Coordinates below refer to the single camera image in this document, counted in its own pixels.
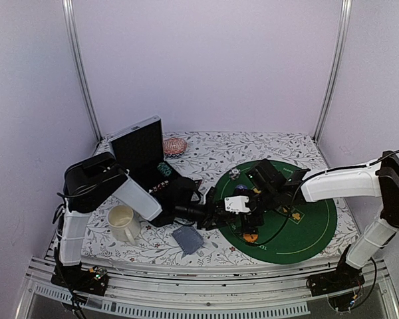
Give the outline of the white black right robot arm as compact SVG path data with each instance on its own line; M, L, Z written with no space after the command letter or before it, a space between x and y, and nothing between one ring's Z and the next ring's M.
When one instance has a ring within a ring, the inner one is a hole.
M263 159L248 172L257 192L242 189L224 199L225 210L241 215L261 214L286 206L317 203L327 199L377 199L375 218L349 246L331 275L331 284L344 290L356 272L399 232L399 150L385 151L370 161L327 169L300 169L284 176Z

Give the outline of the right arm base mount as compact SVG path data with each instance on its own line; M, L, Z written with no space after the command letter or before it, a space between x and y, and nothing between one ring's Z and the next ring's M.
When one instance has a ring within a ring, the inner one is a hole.
M306 285L312 296L331 294L362 286L365 283L362 271L351 266L337 267L335 270L313 274L307 278Z

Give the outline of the purple small blind button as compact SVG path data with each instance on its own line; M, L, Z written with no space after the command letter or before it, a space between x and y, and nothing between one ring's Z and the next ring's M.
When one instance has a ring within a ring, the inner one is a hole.
M244 184L239 184L235 188L238 190L248 190L248 186L246 186Z

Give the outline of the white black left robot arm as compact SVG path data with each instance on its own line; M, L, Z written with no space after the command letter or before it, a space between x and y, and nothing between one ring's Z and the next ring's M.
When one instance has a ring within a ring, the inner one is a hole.
M205 203L192 200L198 195L194 180L180 175L163 159L139 167L125 167L104 152L70 166L64 174L63 214L59 225L59 276L71 288L80 288L85 273L81 262L88 219L110 197L117 198L155 227L171 225L177 218L195 223L199 229L224 226L230 214L209 191Z

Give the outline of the orange big blind button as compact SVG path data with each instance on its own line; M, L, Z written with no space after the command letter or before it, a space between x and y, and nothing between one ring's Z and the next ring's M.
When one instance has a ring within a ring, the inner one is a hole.
M244 233L243 239L248 243L255 243L259 238L257 233Z

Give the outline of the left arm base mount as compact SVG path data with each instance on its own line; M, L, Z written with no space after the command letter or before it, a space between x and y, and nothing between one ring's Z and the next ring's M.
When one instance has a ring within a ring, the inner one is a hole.
M104 296L108 287L109 276L105 268L94 266L84 270L81 264L62 266L57 264L51 278L51 283L67 288L73 292L85 292Z

